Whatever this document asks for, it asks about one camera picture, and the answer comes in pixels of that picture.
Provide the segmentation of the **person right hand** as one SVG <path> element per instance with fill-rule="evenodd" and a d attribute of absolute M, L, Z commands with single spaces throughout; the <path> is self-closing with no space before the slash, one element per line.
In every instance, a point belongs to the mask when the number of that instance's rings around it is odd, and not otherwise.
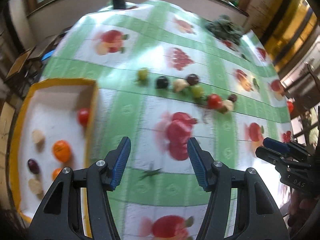
<path fill-rule="evenodd" d="M 310 198 L 309 195 L 294 190 L 291 194 L 291 202 L 288 207 L 288 226 L 292 228 L 303 225 L 311 215 L 317 202 L 318 198 Z"/>

